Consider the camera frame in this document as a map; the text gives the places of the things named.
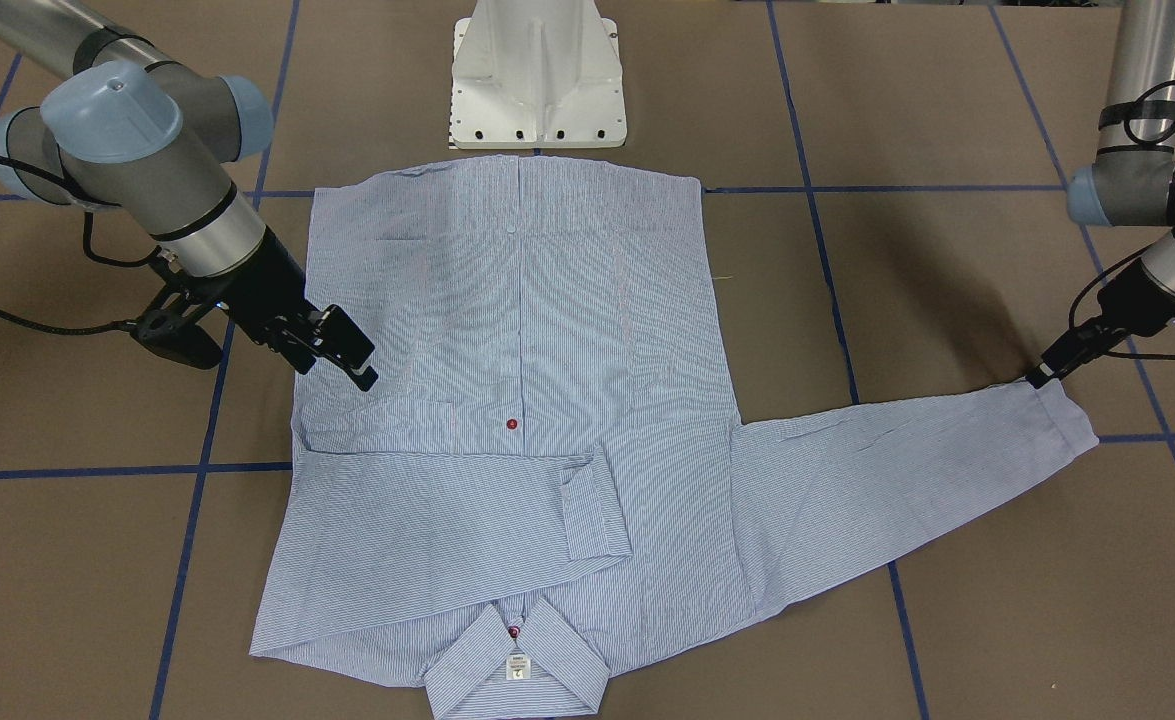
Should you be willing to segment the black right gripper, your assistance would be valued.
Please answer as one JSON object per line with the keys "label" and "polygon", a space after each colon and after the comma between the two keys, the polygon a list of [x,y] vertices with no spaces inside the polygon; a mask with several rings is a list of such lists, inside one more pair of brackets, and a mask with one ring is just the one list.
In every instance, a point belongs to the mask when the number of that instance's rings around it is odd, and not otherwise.
{"label": "black right gripper", "polygon": [[231,323],[284,357],[294,372],[308,374],[317,359],[330,359],[360,391],[375,386],[372,341],[340,305],[321,310],[307,300],[303,270],[270,228],[246,260],[216,280]]}

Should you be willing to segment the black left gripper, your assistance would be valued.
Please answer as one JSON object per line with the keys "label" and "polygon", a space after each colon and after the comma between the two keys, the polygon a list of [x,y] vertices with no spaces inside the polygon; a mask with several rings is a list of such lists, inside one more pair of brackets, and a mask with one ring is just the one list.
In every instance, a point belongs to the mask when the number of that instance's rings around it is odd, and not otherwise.
{"label": "black left gripper", "polygon": [[1108,354],[1130,336],[1153,337],[1175,319],[1175,292],[1152,278],[1140,260],[1123,260],[1100,274],[1100,314],[1085,319],[1077,334],[1063,334],[1041,352],[1025,374],[1034,388],[1062,381],[1081,365]]}

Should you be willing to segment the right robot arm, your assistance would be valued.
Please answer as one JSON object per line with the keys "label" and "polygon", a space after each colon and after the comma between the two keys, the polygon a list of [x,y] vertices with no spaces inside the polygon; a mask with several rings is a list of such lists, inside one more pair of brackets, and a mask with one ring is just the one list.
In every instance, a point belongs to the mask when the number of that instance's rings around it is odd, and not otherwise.
{"label": "right robot arm", "polygon": [[48,206],[125,210],[154,249],[161,291],[129,334],[172,363],[212,369],[223,350],[200,325],[220,310],[296,374],[325,359],[369,389],[371,339],[340,307],[307,300],[306,277],[226,164],[271,143],[270,101],[249,79],[202,76],[148,38],[78,1],[0,1],[0,41],[58,78],[35,108],[0,117],[0,182]]}

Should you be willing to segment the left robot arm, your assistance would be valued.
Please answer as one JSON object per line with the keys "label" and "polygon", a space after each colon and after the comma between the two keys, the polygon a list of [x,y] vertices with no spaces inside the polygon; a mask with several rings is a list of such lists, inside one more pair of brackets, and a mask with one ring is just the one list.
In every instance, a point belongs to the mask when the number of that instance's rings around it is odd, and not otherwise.
{"label": "left robot arm", "polygon": [[1124,4],[1096,132],[1093,163],[1067,187],[1070,218],[1164,234],[1085,285],[1097,314],[1079,319],[1072,302],[1066,332],[1026,375],[1030,386],[1117,357],[1127,339],[1150,338],[1175,322],[1175,1]]}

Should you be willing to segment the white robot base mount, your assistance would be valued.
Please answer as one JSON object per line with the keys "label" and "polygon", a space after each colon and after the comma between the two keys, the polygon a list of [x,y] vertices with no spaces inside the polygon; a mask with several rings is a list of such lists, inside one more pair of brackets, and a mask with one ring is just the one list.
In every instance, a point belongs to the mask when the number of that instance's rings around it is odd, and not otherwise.
{"label": "white robot base mount", "polygon": [[593,1],[479,1],[454,23],[451,76],[454,149],[627,141],[619,31]]}

